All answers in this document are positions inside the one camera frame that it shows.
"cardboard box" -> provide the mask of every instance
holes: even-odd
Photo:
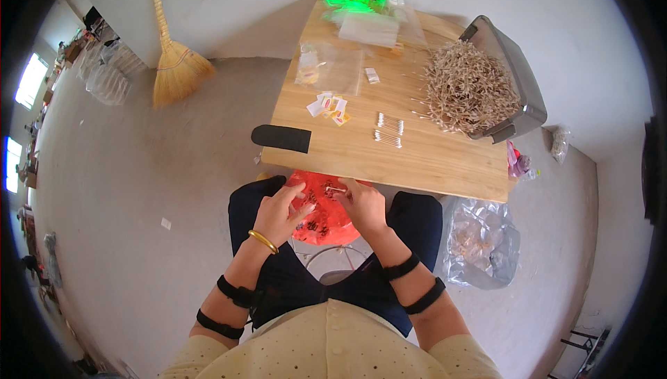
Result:
[[[27,178],[25,178],[25,186],[28,188],[37,189],[38,187],[38,175],[32,172],[28,172]]]
[[[46,93],[44,94],[44,99],[43,99],[45,105],[47,106],[49,105],[49,103],[51,102],[51,97],[53,97],[53,91],[47,90]]]
[[[81,53],[81,46],[72,45],[65,50],[65,60],[73,64],[79,56],[79,53]]]

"yellow shirt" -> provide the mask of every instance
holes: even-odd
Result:
[[[190,337],[159,377],[498,379],[501,375],[470,335],[448,337],[427,353],[374,313],[328,300],[268,322],[231,350],[207,336]]]

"wooden table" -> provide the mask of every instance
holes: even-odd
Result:
[[[317,0],[301,35],[301,42],[326,41],[340,48],[360,49],[353,41],[338,39],[334,24],[323,20],[326,7]],[[429,45],[458,38],[463,28],[418,12]],[[491,138],[470,140],[461,133],[445,133],[411,110],[425,111],[410,98],[424,99],[420,80],[427,53],[405,46],[403,56],[387,48],[364,46],[364,67],[377,71],[380,83],[371,85],[362,75],[361,95],[344,96],[350,121],[338,127],[330,118],[311,117],[306,106],[321,91],[294,83],[299,48],[294,52],[271,124],[310,130],[307,154],[264,147],[262,161],[322,174],[346,176],[402,188],[506,202],[508,199],[505,143]],[[402,148],[373,139],[378,112],[405,121]]]

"bracelet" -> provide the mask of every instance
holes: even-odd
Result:
[[[253,237],[256,238],[257,240],[261,241],[262,243],[264,243],[269,249],[271,249],[271,253],[272,253],[272,254],[278,254],[278,252],[279,252],[278,248],[275,247],[275,246],[273,245],[273,243],[271,243],[271,241],[269,241],[269,239],[267,239],[266,237],[264,237],[262,234],[257,233],[257,232],[254,231],[254,230],[248,230],[248,234],[251,235],[251,236],[253,236]]]
[[[232,286],[225,279],[225,275],[221,275],[220,278],[218,278],[217,288],[225,296],[227,296],[227,298],[229,298],[236,306],[239,306],[241,308],[250,308],[250,306],[252,305],[253,295],[255,291],[251,291],[243,286],[238,288]]]
[[[219,322],[215,322],[211,318],[206,317],[204,313],[201,312],[201,308],[197,313],[197,321],[207,330],[215,331],[232,340],[238,340],[244,334],[243,328],[234,328],[229,324],[220,324]]]
[[[415,267],[417,267],[419,263],[419,257],[413,253],[407,260],[398,266],[383,267],[382,274],[384,278],[387,279],[387,282],[389,282],[390,280],[398,279],[401,276],[407,275]]]
[[[442,279],[436,278],[436,284],[433,285],[433,288],[429,289],[417,302],[405,306],[403,309],[405,309],[407,315],[419,314],[440,298],[443,291],[445,291],[445,283],[442,282]]]

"hand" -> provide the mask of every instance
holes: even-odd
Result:
[[[333,197],[345,208],[354,227],[363,238],[387,228],[384,196],[372,186],[362,185],[351,178],[338,178],[347,186],[346,193],[337,192]]]
[[[304,182],[292,187],[284,186],[274,196],[264,197],[257,211],[253,230],[269,239],[275,247],[288,241],[301,220],[315,209],[315,204],[306,204],[289,215],[292,200],[296,197],[303,198],[304,188]]]

